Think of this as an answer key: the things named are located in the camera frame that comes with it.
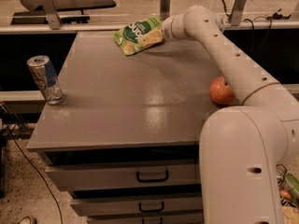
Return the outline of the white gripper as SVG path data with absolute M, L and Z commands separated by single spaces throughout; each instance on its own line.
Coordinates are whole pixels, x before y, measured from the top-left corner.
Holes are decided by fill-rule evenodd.
M 182 40 L 187 38 L 184 29 L 183 14 L 168 17 L 163 21 L 162 30 L 155 28 L 140 36 L 137 41 L 141 46 L 146 47 L 162 42 L 163 36 L 166 40 Z

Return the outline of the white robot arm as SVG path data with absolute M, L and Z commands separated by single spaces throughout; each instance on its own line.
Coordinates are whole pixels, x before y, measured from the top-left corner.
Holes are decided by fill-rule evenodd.
M 199 42 L 239 102 L 213 113 L 200 134 L 205 224 L 284 224 L 276 166 L 298 152 L 298 102 L 222 27 L 202 6 L 162 25 L 166 39 Z

